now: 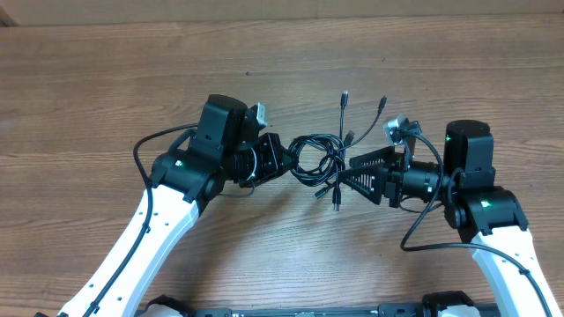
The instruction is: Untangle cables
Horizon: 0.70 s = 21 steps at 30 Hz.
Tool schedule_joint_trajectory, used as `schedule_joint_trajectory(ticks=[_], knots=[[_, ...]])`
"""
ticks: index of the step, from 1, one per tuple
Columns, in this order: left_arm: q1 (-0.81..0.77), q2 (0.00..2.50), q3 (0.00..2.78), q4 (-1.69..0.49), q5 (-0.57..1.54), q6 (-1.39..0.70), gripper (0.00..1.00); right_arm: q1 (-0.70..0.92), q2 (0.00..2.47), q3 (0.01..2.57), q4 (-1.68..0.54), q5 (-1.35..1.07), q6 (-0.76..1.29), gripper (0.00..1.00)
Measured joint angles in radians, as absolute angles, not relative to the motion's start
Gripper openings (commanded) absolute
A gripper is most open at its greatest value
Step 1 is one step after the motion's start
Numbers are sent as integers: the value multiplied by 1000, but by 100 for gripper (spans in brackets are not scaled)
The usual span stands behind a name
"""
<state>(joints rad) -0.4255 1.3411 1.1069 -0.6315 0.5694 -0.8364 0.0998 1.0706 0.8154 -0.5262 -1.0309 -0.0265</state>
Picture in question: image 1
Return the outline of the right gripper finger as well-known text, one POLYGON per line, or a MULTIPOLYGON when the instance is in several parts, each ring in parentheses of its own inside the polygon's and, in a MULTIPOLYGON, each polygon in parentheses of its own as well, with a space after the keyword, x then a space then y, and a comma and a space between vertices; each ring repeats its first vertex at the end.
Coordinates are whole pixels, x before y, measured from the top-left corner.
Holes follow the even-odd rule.
POLYGON ((382 166, 363 166, 343 171, 338 181, 355 190, 371 203, 379 205, 382 200, 388 169, 382 166))
POLYGON ((380 164, 382 166, 389 166, 390 161, 395 155, 395 148, 388 146, 376 151, 371 151, 366 154, 359 155, 349 159, 349 166, 351 168, 360 168, 363 166, 372 166, 380 164))

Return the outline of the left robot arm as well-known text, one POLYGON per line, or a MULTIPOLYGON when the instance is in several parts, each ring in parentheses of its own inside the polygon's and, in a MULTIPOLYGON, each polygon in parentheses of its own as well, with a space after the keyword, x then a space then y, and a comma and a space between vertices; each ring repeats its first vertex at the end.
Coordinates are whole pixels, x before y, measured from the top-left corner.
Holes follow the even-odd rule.
POLYGON ((145 184, 134 216, 89 281, 59 310, 61 316, 132 316, 162 264, 227 181, 255 189, 297 164, 266 133, 267 109, 220 94, 204 103, 197 123, 174 128, 178 137, 146 171, 140 144, 133 157, 145 184))

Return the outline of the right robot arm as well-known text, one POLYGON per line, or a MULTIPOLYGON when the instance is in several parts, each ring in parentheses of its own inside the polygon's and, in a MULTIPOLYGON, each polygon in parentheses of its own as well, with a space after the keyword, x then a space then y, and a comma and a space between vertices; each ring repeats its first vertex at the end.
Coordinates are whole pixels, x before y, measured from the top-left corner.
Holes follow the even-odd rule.
POLYGON ((425 217, 441 202, 459 242, 431 249, 466 248, 489 283, 503 316, 559 316, 561 311, 539 266, 529 222, 516 196, 494 183, 494 139, 485 122, 458 120, 445 131, 444 153, 434 163, 414 160, 417 122, 387 123, 389 146, 351 158, 342 183, 370 202, 387 198, 392 208, 404 199, 426 203, 425 217))

